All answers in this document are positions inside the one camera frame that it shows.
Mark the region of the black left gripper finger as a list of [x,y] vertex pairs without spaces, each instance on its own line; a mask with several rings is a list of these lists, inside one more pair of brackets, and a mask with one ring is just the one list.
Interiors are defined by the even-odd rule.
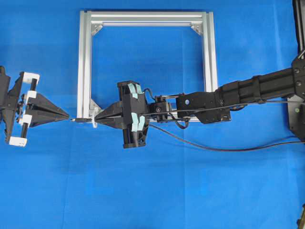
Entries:
[[35,98],[30,97],[27,103],[33,105],[35,108],[46,112],[50,112],[57,115],[69,116],[64,110],[62,110],[60,107],[57,107],[55,104],[53,104],[50,100],[48,100],[40,93],[36,93]]
[[56,114],[45,111],[26,111],[25,115],[31,115],[30,127],[36,127],[39,125],[68,120],[68,114]]

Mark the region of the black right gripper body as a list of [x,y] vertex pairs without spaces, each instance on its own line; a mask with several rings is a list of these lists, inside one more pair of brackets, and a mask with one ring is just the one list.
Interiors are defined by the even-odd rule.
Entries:
[[[134,81],[125,81],[125,82],[117,83],[117,86],[119,89],[120,101],[122,101],[122,95],[123,95],[123,91],[124,91],[123,86],[125,86],[127,84],[127,82],[137,83]],[[149,125],[149,118],[147,118],[147,117],[145,117],[144,129],[142,131],[131,132],[130,128],[125,124],[125,129],[123,129],[123,140],[124,140],[123,147],[124,148],[133,148],[133,147],[145,146],[146,145],[145,139],[146,139],[146,135],[148,132],[148,125]]]

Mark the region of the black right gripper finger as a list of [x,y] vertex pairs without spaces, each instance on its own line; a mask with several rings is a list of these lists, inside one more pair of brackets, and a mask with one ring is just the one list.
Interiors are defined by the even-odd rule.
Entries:
[[122,101],[115,102],[96,115],[98,118],[115,117],[123,114]]
[[115,129],[125,129],[125,123],[122,116],[94,118],[95,122],[101,125],[106,125]]

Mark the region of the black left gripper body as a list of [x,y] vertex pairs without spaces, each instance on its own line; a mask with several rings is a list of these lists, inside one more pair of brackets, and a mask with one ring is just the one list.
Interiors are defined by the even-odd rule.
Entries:
[[[36,98],[36,86],[40,75],[36,73],[21,72],[15,85],[9,89],[10,77],[4,75],[4,123],[5,142],[11,146],[26,146],[27,131],[31,124],[32,115],[26,114],[23,107],[28,104],[30,98]],[[26,95],[21,95],[23,83],[30,84],[30,90]],[[20,137],[12,136],[14,123],[22,126]]]

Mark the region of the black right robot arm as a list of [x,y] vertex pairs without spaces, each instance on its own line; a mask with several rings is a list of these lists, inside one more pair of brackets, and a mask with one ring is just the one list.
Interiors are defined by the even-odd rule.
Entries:
[[230,121],[230,112],[251,103],[262,104],[268,99],[300,95],[303,82],[291,68],[245,81],[225,84],[214,92],[195,92],[156,96],[148,103],[145,90],[134,81],[117,84],[119,101],[100,112],[93,121],[123,132],[124,148],[145,146],[151,119],[157,122],[180,121],[189,124],[195,116],[201,123]]

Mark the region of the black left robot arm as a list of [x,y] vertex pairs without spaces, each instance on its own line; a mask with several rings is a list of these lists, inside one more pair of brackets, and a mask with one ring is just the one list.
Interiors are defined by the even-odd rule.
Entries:
[[39,74],[21,72],[9,89],[10,77],[0,67],[0,120],[8,145],[24,147],[30,127],[69,119],[64,110],[36,91],[39,80]]

